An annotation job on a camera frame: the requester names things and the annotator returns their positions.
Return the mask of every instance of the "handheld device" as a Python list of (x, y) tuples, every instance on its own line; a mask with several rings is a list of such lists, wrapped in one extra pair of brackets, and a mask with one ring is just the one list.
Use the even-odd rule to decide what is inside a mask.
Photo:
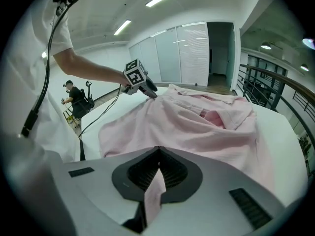
[(158, 89), (149, 76), (147, 76), (148, 71), (146, 71), (139, 59), (135, 59), (125, 66), (124, 75), (130, 83), (130, 86), (122, 89), (124, 93), (132, 95), (139, 89), (150, 98), (154, 99), (157, 97), (155, 92)]

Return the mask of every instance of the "hand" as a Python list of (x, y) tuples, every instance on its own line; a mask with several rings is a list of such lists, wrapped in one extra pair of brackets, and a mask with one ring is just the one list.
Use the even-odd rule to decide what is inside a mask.
[(120, 75), (119, 75), (119, 80), (120, 80), (120, 84), (121, 84), (123, 87), (130, 86), (130, 82), (127, 80), (127, 78), (125, 77), (125, 75), (124, 75), (123, 72), (120, 73)]

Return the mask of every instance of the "white machine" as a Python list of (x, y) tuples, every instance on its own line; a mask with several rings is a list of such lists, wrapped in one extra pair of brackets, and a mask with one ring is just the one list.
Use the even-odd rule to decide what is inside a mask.
[[(52, 235), (268, 235), (292, 211), (241, 171), (185, 151), (155, 147), (63, 164), (22, 136), (1, 140), (14, 194)], [(166, 192), (147, 225), (144, 193), (158, 169)]]

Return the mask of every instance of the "sliding door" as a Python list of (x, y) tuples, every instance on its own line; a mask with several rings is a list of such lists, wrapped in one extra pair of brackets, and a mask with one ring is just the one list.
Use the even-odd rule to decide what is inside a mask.
[(135, 59), (142, 60), (142, 55), (141, 55), (139, 43), (130, 47), (129, 53), (130, 53), (131, 60), (135, 60)]
[(176, 27), (183, 84), (207, 86), (209, 41), (205, 23)]
[(161, 82), (161, 73), (159, 71), (158, 55), (155, 40), (149, 37), (140, 42), (140, 50), (142, 54), (141, 62), (148, 71), (148, 76), (154, 82)]
[(175, 28), (155, 36), (157, 57), (163, 82), (181, 82), (178, 45)]

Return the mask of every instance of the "doorway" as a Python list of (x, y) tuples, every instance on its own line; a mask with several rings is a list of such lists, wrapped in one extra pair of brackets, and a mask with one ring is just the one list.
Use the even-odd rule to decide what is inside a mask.
[(233, 23), (207, 22), (209, 40), (208, 86), (230, 89), (234, 71)]

